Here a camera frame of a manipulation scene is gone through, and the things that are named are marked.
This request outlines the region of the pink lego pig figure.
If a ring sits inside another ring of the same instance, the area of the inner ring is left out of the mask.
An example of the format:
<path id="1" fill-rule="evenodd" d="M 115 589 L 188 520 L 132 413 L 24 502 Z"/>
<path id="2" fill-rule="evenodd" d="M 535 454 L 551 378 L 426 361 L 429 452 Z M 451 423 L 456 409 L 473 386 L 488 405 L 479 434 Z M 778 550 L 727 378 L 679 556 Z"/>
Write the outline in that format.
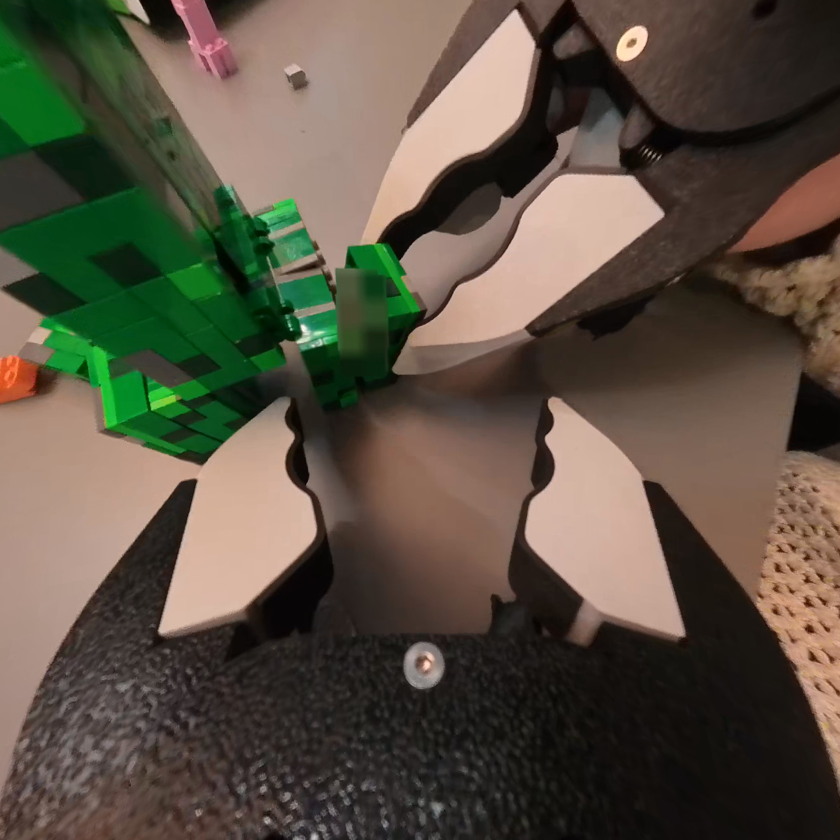
<path id="1" fill-rule="evenodd" d="M 188 36 L 188 45 L 199 67 L 218 79 L 238 71 L 229 43 L 219 32 L 206 1 L 171 1 Z"/>

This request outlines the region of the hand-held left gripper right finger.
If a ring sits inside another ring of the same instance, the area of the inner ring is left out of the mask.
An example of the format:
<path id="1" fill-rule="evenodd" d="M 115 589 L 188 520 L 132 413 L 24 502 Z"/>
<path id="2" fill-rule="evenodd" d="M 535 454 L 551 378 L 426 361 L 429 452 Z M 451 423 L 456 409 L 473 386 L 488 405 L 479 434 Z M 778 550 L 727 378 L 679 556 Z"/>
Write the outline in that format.
<path id="1" fill-rule="evenodd" d="M 581 647 L 604 626 L 684 639 L 635 464 L 557 396 L 542 404 L 535 445 L 508 566 L 518 601 L 550 635 Z"/>

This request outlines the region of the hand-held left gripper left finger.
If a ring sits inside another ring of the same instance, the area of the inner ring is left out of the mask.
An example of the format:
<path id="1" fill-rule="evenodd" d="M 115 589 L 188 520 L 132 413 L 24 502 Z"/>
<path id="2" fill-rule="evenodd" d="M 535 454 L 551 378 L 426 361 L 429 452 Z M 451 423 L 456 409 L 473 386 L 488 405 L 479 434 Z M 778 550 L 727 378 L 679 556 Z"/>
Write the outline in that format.
<path id="1" fill-rule="evenodd" d="M 241 623 L 319 555 L 331 566 L 309 487 L 298 406 L 277 398 L 200 469 L 157 633 Z"/>

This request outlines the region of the person's right hand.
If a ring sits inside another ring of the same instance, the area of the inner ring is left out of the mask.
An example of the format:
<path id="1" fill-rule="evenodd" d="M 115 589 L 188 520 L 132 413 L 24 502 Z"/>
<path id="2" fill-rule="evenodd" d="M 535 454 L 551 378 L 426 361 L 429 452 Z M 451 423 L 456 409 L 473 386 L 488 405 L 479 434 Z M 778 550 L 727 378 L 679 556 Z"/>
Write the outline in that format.
<path id="1" fill-rule="evenodd" d="M 732 253 L 766 249 L 824 228 L 839 218 L 839 156 L 797 180 L 730 247 Z"/>

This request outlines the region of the person's cream knit sweater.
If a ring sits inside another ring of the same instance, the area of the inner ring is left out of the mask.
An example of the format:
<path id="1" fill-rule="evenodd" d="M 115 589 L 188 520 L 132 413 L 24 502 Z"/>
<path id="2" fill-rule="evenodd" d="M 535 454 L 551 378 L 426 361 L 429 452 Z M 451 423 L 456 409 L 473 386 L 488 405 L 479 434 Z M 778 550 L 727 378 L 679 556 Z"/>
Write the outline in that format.
<path id="1" fill-rule="evenodd" d="M 791 452 L 776 486 L 758 608 L 827 736 L 839 726 L 838 463 Z"/>

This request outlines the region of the green lego creeper figure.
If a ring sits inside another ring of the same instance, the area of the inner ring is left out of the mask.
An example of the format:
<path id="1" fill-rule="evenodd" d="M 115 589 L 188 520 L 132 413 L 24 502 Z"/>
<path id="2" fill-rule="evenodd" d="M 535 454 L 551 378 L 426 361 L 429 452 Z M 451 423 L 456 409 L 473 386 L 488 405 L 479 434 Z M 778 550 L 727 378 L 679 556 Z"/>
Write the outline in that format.
<path id="1" fill-rule="evenodd" d="M 245 208 L 108 2 L 2 2 L 1 239 L 6 294 L 88 342 L 103 434 L 206 462 L 285 342 L 358 401 L 298 206 Z"/>

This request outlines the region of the green lego foot block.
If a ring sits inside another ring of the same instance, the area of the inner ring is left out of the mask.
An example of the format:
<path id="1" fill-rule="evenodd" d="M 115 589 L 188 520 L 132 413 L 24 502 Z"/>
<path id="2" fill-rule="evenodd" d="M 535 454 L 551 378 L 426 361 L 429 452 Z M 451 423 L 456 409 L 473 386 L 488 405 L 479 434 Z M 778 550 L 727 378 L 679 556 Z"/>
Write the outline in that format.
<path id="1" fill-rule="evenodd" d="M 89 344 L 56 325 L 38 325 L 17 352 L 23 361 L 59 375 L 90 383 Z"/>
<path id="2" fill-rule="evenodd" d="M 335 279 L 339 393 L 394 379 L 408 334 L 426 312 L 389 245 L 354 245 Z"/>

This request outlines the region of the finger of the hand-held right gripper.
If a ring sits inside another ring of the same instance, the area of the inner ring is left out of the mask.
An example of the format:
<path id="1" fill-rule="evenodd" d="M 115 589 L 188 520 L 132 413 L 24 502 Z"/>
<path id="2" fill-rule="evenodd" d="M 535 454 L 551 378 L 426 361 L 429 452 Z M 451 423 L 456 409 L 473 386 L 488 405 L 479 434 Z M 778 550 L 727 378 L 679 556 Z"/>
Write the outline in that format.
<path id="1" fill-rule="evenodd" d="M 557 176 L 525 207 L 500 255 L 411 333 L 394 372 L 430 374 L 528 342 L 534 319 L 664 215 L 632 175 Z"/>
<path id="2" fill-rule="evenodd" d="M 470 7 L 411 110 L 362 245 L 398 258 L 478 190 L 513 197 L 557 154 L 551 37 L 564 7 Z"/>

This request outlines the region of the orange lego brick separator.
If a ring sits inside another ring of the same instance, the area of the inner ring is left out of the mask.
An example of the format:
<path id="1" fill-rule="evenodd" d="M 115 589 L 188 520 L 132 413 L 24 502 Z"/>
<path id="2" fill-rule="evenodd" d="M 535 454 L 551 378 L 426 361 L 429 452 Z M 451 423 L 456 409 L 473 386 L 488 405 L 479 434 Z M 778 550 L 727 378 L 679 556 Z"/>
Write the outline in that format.
<path id="1" fill-rule="evenodd" d="M 16 355 L 1 358 L 1 404 L 35 396 L 38 392 L 39 366 Z"/>

